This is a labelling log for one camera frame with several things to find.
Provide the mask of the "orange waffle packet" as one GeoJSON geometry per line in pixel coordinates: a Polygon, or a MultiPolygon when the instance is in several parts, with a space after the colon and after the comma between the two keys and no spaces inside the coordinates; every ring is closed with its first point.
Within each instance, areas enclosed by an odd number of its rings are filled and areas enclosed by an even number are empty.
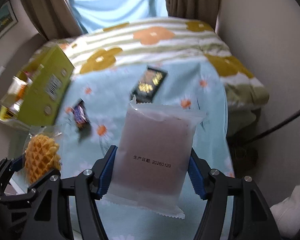
{"type": "Polygon", "coordinates": [[[63,129],[61,126],[33,126],[24,145],[25,178],[30,185],[47,172],[62,168],[63,129]]]}

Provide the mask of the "translucent white cake packet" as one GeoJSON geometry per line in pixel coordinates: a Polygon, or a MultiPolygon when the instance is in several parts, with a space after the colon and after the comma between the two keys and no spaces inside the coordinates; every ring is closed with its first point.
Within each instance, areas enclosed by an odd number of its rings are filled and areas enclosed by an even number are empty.
{"type": "Polygon", "coordinates": [[[206,113],[179,106],[128,106],[105,198],[125,206],[184,219],[178,207],[196,127],[206,113]]]}

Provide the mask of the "snickers bar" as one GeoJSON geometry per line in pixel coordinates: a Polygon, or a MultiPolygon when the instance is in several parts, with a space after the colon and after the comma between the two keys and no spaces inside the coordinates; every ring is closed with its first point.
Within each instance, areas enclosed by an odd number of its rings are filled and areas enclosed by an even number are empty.
{"type": "Polygon", "coordinates": [[[72,107],[72,113],[75,125],[79,130],[84,129],[90,124],[83,99],[79,99],[78,102],[72,107]]]}

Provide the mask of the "small dark green packet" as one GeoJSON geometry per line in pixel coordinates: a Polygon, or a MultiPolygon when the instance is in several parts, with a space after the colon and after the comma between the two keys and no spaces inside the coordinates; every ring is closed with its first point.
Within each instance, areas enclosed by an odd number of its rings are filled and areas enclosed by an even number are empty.
{"type": "Polygon", "coordinates": [[[167,75],[165,70],[147,66],[130,93],[131,99],[135,98],[137,103],[152,103],[167,75]]]}

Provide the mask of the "light blue daisy tablecloth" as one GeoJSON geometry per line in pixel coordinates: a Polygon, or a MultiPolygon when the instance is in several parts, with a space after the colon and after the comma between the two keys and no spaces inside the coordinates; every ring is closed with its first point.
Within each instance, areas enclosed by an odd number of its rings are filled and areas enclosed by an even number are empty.
{"type": "Polygon", "coordinates": [[[145,64],[76,77],[64,96],[61,176],[73,177],[118,147],[114,180],[96,202],[110,239],[193,239],[205,201],[185,171],[190,152],[232,174],[226,143],[225,89],[209,61],[163,63],[167,73],[151,103],[136,104],[132,89],[145,64]]]}

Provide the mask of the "green cardboard box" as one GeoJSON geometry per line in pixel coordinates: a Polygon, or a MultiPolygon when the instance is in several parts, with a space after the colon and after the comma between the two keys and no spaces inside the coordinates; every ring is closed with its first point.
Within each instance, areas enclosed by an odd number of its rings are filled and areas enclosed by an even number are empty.
{"type": "Polygon", "coordinates": [[[13,77],[0,100],[0,122],[18,129],[53,125],[73,70],[59,45],[44,48],[13,77]]]}

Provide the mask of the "grey headboard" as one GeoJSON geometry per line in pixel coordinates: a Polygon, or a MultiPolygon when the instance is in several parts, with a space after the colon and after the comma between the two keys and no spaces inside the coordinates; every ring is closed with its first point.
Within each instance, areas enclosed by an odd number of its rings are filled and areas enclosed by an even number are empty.
{"type": "Polygon", "coordinates": [[[13,76],[27,64],[30,57],[34,52],[39,49],[45,40],[39,35],[34,35],[30,40],[23,43],[16,52],[12,55],[11,59],[4,65],[5,70],[0,76],[0,100],[3,98],[7,92],[13,76]]]}

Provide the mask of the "black clothes rack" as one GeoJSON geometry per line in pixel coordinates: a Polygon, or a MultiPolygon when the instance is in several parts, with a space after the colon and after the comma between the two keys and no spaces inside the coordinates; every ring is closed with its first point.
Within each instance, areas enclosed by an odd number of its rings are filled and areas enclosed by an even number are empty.
{"type": "Polygon", "coordinates": [[[252,138],[248,138],[248,139],[245,138],[244,141],[246,144],[250,144],[250,143],[253,143],[260,139],[263,139],[263,138],[267,137],[268,135],[270,135],[271,133],[274,133],[274,132],[278,131],[279,129],[283,128],[284,126],[290,124],[298,117],[300,117],[300,109],[297,110],[295,113],[293,113],[288,118],[286,118],[285,120],[283,120],[282,122],[280,122],[279,124],[273,126],[272,128],[267,129],[266,131],[264,131],[258,135],[253,136],[252,138]]]}

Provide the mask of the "floral striped bed duvet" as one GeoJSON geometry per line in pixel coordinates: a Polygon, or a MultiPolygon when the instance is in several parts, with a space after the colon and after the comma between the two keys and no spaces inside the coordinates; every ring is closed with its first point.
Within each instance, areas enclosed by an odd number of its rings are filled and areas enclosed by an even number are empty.
{"type": "Polygon", "coordinates": [[[207,59],[225,87],[233,110],[255,110],[266,105],[264,85],[206,22],[176,17],[152,17],[97,29],[79,37],[51,40],[31,58],[58,45],[75,67],[75,74],[91,70],[150,63],[155,67],[172,60],[207,59]]]}

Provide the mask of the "framed houses picture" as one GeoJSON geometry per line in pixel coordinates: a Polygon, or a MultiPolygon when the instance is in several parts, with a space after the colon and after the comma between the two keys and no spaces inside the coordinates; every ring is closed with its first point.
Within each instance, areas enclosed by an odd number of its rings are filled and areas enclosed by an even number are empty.
{"type": "Polygon", "coordinates": [[[7,0],[0,8],[0,39],[17,23],[11,1],[7,0]]]}

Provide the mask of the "left brown curtain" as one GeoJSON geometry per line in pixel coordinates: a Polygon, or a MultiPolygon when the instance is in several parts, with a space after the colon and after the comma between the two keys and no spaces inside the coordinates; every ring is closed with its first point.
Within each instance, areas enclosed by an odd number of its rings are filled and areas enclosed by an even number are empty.
{"type": "Polygon", "coordinates": [[[20,0],[37,31],[54,40],[83,34],[68,0],[20,0]]]}

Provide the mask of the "light blue hanging sheet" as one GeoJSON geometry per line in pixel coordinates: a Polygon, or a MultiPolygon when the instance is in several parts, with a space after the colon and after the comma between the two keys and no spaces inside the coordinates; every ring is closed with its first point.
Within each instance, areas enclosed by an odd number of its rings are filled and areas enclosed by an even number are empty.
{"type": "Polygon", "coordinates": [[[84,33],[150,17],[167,17],[165,0],[68,0],[84,33]]]}

